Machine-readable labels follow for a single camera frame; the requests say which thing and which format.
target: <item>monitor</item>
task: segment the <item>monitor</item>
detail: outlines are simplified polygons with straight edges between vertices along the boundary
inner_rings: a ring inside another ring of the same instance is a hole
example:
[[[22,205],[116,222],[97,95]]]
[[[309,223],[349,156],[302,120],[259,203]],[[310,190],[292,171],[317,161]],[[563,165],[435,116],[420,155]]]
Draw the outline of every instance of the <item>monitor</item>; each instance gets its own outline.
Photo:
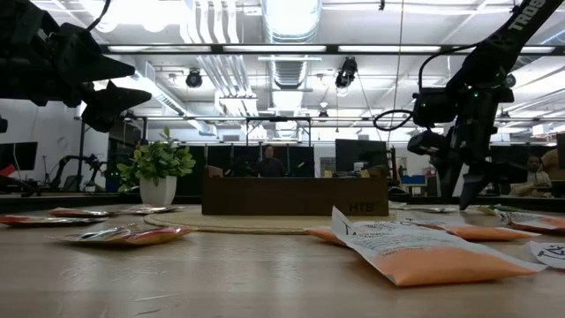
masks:
[[[370,140],[335,140],[335,170],[353,171],[354,163],[388,168],[387,143]]]

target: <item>camera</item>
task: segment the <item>camera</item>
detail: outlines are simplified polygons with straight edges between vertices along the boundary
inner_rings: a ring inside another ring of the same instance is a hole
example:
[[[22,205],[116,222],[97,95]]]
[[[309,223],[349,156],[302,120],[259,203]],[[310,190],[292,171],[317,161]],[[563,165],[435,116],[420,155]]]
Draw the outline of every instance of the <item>camera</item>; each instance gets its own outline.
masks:
[[[186,85],[190,88],[198,88],[202,85],[202,76],[199,69],[191,69],[186,77]]]

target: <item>green leaves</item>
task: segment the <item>green leaves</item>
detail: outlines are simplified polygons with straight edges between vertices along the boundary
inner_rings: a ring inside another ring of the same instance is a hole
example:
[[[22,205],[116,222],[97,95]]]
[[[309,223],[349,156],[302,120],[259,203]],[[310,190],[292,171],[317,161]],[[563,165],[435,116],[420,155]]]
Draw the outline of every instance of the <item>green leaves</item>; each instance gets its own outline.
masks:
[[[134,151],[131,166],[123,163],[117,166],[123,181],[120,192],[138,186],[140,178],[151,179],[154,185],[158,186],[161,178],[182,177],[192,173],[196,161],[192,159],[190,149],[175,145],[178,140],[170,137],[168,127],[165,127],[160,135],[164,139],[163,142],[156,141]]]

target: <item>man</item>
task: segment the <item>man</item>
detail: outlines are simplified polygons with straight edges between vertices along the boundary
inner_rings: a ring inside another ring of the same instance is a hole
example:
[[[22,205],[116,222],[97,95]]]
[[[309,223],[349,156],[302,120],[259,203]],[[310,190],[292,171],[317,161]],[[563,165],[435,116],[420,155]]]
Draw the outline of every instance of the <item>man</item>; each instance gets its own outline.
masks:
[[[285,175],[283,162],[275,158],[273,146],[266,145],[265,158],[257,163],[256,172],[261,178],[282,178]]]
[[[540,169],[541,161],[535,155],[530,156],[526,169],[528,180],[525,184],[512,185],[510,195],[519,197],[551,197],[549,192],[538,191],[539,188],[550,188],[551,180],[545,171]]]

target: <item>wooden box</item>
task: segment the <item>wooden box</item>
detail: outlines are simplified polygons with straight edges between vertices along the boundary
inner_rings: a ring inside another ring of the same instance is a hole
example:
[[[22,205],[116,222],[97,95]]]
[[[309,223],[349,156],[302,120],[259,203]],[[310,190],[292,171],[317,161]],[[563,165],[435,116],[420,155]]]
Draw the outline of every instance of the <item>wooden box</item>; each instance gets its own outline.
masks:
[[[202,214],[223,216],[388,216],[383,178],[223,178],[207,166]]]

